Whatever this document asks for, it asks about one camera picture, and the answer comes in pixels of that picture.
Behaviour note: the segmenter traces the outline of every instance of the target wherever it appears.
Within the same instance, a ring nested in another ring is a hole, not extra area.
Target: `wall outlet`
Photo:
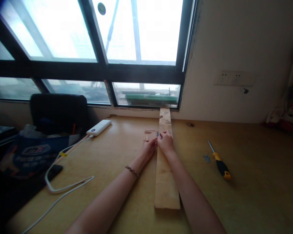
[[[228,85],[239,86],[240,81],[243,79],[243,73],[239,71],[230,72],[230,81]]]
[[[230,81],[230,71],[221,71],[214,81],[214,85],[228,85]]]
[[[221,71],[214,80],[214,85],[251,87],[258,75],[246,71]]]

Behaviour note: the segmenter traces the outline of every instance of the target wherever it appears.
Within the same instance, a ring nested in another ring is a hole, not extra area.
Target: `white cable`
[[[47,170],[46,175],[45,175],[45,181],[46,181],[46,183],[47,183],[47,185],[48,185],[48,187],[49,187],[50,192],[53,192],[53,193],[61,192],[61,191],[63,191],[63,190],[66,190],[66,189],[69,189],[69,188],[71,188],[71,187],[74,187],[75,185],[78,185],[78,184],[80,184],[80,183],[82,183],[82,182],[84,182],[85,180],[88,179],[88,178],[86,178],[86,179],[84,179],[84,180],[81,180],[81,181],[79,181],[79,182],[77,182],[77,183],[75,183],[75,184],[72,184],[72,185],[66,186],[66,187],[64,187],[64,188],[54,189],[54,188],[52,188],[52,186],[51,186],[51,184],[50,184],[50,182],[49,182],[49,180],[48,180],[48,173],[49,173],[49,171],[51,170],[51,168],[56,164],[56,161],[57,161],[58,158],[61,156],[61,153],[62,153],[63,151],[65,151],[65,150],[67,150],[67,149],[73,147],[74,145],[77,145],[77,144],[79,144],[79,143],[81,143],[81,142],[83,142],[83,141],[85,141],[85,140],[88,140],[88,139],[90,139],[91,137],[92,137],[92,135],[89,136],[88,138],[82,140],[82,141],[77,142],[76,144],[73,144],[73,145],[71,145],[71,146],[69,146],[69,147],[63,149],[61,152],[59,152],[58,156],[55,158],[54,162],[53,162],[52,165],[49,167],[49,169]]]
[[[72,190],[69,190],[67,193],[63,194],[62,196],[60,196],[60,198],[58,200],[56,200],[55,203],[52,204],[52,206],[50,206],[50,208],[36,221],[34,222],[29,228],[27,228],[25,231],[22,232],[22,234],[27,233],[30,229],[32,229],[37,223],[40,222],[41,219],[43,219],[48,213],[49,211],[63,198],[65,197],[67,194],[73,192],[76,189],[79,189],[81,186],[85,185],[86,183],[88,183],[90,180],[92,180],[94,178],[94,176],[88,177],[87,179],[89,179],[88,181],[86,181],[85,183],[77,186],[76,188],[73,188]]]
[[[25,233],[27,233],[30,229],[32,229],[37,223],[39,223],[48,213],[49,213],[49,211],[63,198],[63,197],[65,197],[67,194],[69,194],[69,193],[71,193],[71,192],[73,192],[74,190],[76,190],[76,189],[78,189],[78,188],[80,188],[81,186],[83,186],[83,185],[85,185],[86,183],[88,183],[90,180],[92,180],[93,178],[94,178],[94,176],[91,176],[91,177],[88,177],[88,178],[86,178],[86,179],[84,179],[84,180],[81,180],[81,181],[79,181],[79,182],[77,182],[77,183],[74,183],[74,184],[72,184],[72,185],[69,185],[69,186],[66,186],[66,187],[64,187],[64,188],[60,188],[60,189],[53,189],[52,188],[52,186],[51,186],[51,184],[50,184],[50,182],[49,182],[49,180],[48,180],[48,173],[49,173],[49,171],[50,171],[50,169],[56,164],[56,161],[58,160],[58,158],[60,157],[60,155],[61,155],[61,153],[63,152],[63,151],[65,151],[65,150],[67,150],[67,149],[69,149],[69,148],[71,148],[71,147],[73,147],[74,145],[77,145],[77,144],[79,144],[79,143],[81,143],[81,142],[83,142],[83,141],[85,141],[85,140],[88,140],[88,139],[90,139],[91,137],[93,137],[92,135],[90,135],[88,138],[86,138],[86,139],[84,139],[84,140],[82,140],[82,141],[79,141],[79,142],[77,142],[76,144],[73,144],[73,145],[71,145],[71,146],[69,146],[69,147],[67,147],[67,148],[65,148],[65,149],[63,149],[61,152],[59,152],[59,154],[58,154],[58,156],[55,158],[55,160],[54,160],[54,162],[52,163],[52,165],[49,167],[49,169],[47,170],[47,172],[46,172],[46,175],[45,175],[45,181],[46,181],[46,183],[47,183],[47,185],[48,185],[48,188],[49,188],[49,190],[51,191],[51,192],[53,192],[53,193],[55,193],[55,192],[60,192],[60,191],[63,191],[63,190],[66,190],[66,189],[68,189],[68,188],[71,188],[71,187],[73,187],[73,186],[75,186],[75,185],[78,185],[78,184],[81,184],[81,185],[78,185],[76,188],[73,188],[72,190],[69,190],[68,192],[66,192],[65,194],[63,194],[62,196],[60,196],[60,198],[58,199],[58,200],[56,200],[55,201],[55,203],[53,203],[51,206],[50,206],[50,208],[36,221],[36,222],[34,222],[29,228],[27,228],[25,231],[23,231],[22,232],[22,234],[25,234]]]

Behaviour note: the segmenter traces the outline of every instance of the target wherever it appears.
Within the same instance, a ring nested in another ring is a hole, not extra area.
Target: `wooden desk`
[[[63,198],[30,233],[63,233],[138,154],[145,130],[159,119],[112,117],[102,134],[82,142],[59,162],[55,188],[94,175],[87,185]],[[256,124],[172,120],[174,146],[181,161],[214,208],[228,233],[293,233],[293,136]],[[232,181],[217,170],[212,151],[228,166]],[[207,163],[203,154],[208,154]],[[190,233],[181,210],[155,210],[156,156],[132,188],[110,233]],[[9,222],[21,233],[60,195],[44,188]]]

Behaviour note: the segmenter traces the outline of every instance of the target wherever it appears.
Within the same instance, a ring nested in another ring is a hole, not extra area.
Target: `screwdriver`
[[[217,167],[218,167],[218,170],[220,172],[220,174],[223,176],[223,178],[225,180],[231,180],[231,175],[230,175],[230,172],[227,168],[227,166],[224,164],[224,162],[220,159],[219,157],[219,154],[218,153],[215,153],[211,143],[209,143],[209,145],[211,146],[212,148],[212,151],[213,151],[213,157],[214,159],[216,160],[216,163],[217,163]]]

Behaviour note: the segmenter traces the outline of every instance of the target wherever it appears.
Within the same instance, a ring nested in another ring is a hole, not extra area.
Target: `wall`
[[[181,109],[172,118],[264,121],[289,76],[293,0],[205,0],[200,1],[199,11]],[[240,87],[213,85],[221,70],[254,72],[259,77],[246,95]],[[91,108],[94,119],[109,114],[158,118],[159,112]],[[29,123],[28,105],[0,102],[0,122],[9,121],[20,127]]]

